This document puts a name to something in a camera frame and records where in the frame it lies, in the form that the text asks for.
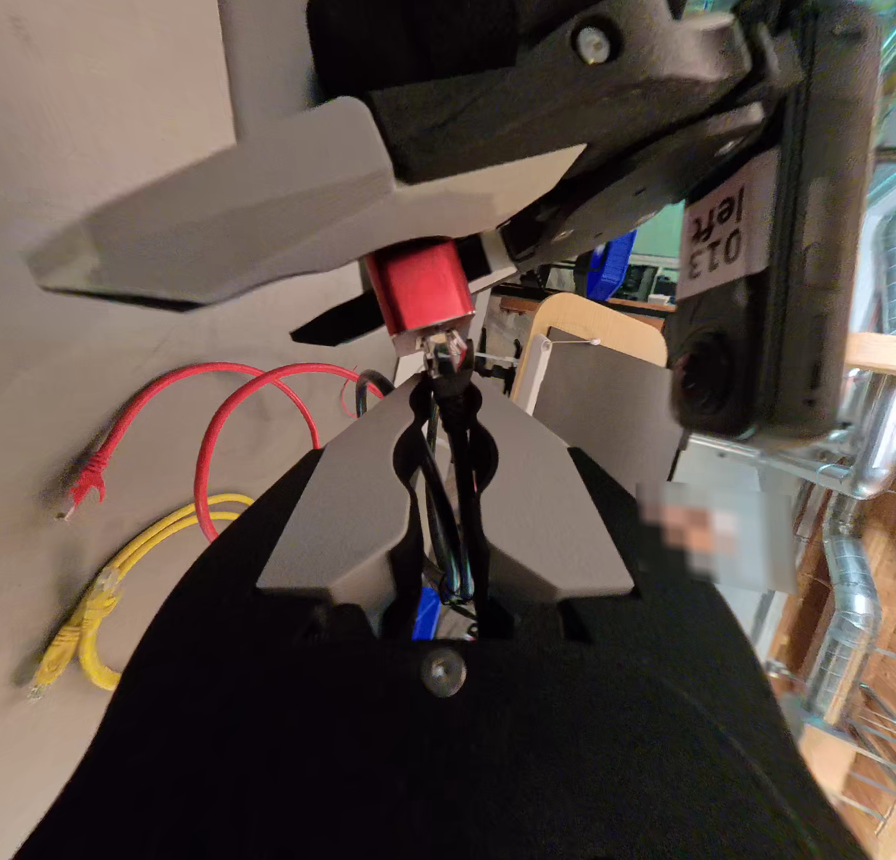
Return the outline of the red ethernet adapter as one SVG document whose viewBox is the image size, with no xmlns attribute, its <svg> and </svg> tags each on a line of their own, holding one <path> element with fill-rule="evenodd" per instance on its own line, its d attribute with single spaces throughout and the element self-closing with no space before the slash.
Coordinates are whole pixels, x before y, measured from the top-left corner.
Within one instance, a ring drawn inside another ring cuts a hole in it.
<svg viewBox="0 0 896 860">
<path fill-rule="evenodd" d="M 468 336 L 475 303 L 454 240 L 406 241 L 364 255 L 361 265 L 397 357 L 434 335 Z"/>
</svg>

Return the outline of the black board with wooden edge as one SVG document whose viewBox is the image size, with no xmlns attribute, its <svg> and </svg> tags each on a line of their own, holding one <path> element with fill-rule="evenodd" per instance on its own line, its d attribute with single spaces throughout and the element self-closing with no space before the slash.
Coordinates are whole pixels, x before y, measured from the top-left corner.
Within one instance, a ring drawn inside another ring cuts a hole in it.
<svg viewBox="0 0 896 860">
<path fill-rule="evenodd" d="M 534 413 L 548 412 L 548 422 L 562 426 L 558 435 L 568 430 L 568 442 L 622 460 L 639 454 L 677 458 L 686 437 L 670 412 L 666 341 L 656 318 L 648 321 L 640 310 L 632 315 L 628 307 L 619 310 L 568 293 L 541 303 L 507 300 L 502 306 L 533 313 L 518 373 L 536 335 L 601 340 L 597 347 L 552 349 Z M 513 401 L 517 390 L 514 383 Z"/>
</svg>

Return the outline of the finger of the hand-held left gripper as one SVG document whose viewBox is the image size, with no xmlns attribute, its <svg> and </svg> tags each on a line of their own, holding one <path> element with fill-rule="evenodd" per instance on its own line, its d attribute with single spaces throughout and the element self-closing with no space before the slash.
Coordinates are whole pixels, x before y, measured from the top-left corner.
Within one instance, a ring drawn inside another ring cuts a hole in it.
<svg viewBox="0 0 896 860">
<path fill-rule="evenodd" d="M 476 294 L 515 274 L 516 267 L 498 233 L 472 235 L 454 241 L 462 259 L 473 301 Z M 335 347 L 385 327 L 375 293 L 361 262 L 359 271 L 362 276 L 361 294 L 337 304 L 291 331 L 290 338 L 293 342 Z"/>
<path fill-rule="evenodd" d="M 402 242 L 493 231 L 585 148 L 403 182 L 365 104 L 315 105 L 307 2 L 218 0 L 237 142 L 28 250 L 42 289 L 162 308 L 223 303 Z"/>
</svg>

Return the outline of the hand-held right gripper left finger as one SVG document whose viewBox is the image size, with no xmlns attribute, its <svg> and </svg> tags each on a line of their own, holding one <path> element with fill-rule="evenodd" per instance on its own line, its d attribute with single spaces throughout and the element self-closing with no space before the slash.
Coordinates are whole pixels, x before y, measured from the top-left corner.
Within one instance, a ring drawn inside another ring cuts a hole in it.
<svg viewBox="0 0 896 860">
<path fill-rule="evenodd" d="M 412 632 L 423 588 L 416 493 L 424 448 L 413 404 L 421 375 L 399 385 L 322 451 L 257 587 L 361 608 L 375 632 Z"/>
</svg>

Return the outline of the small blue shelf bin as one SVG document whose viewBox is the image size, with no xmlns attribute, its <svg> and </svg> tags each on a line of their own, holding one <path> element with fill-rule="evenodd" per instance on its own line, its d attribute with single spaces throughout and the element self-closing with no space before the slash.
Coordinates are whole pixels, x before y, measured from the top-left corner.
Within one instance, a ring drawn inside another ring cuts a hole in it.
<svg viewBox="0 0 896 860">
<path fill-rule="evenodd" d="M 625 280 L 637 231 L 608 241 L 591 255 L 586 277 L 585 296 L 593 302 L 612 297 Z"/>
</svg>

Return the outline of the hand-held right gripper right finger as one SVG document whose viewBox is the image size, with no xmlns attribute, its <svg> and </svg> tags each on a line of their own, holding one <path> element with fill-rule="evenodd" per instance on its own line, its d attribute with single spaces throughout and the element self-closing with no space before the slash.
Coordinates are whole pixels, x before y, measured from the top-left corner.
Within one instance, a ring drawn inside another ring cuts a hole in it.
<svg viewBox="0 0 896 860">
<path fill-rule="evenodd" d="M 480 619 L 633 596 L 633 576 L 566 443 L 479 377 L 464 400 L 462 521 L 471 526 Z"/>
</svg>

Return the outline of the bent silver duct cluster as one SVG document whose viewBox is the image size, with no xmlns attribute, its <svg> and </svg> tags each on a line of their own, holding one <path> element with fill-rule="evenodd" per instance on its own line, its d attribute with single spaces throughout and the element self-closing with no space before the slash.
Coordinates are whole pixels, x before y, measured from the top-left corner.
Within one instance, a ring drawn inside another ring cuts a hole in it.
<svg viewBox="0 0 896 860">
<path fill-rule="evenodd" d="M 830 497 L 822 525 L 833 614 L 806 683 L 810 716 L 839 728 L 878 638 L 882 611 L 862 542 L 864 503 L 894 479 L 894 335 L 862 333 L 847 341 L 847 362 L 882 376 L 866 418 L 870 426 L 856 458 L 855 484 Z"/>
</svg>

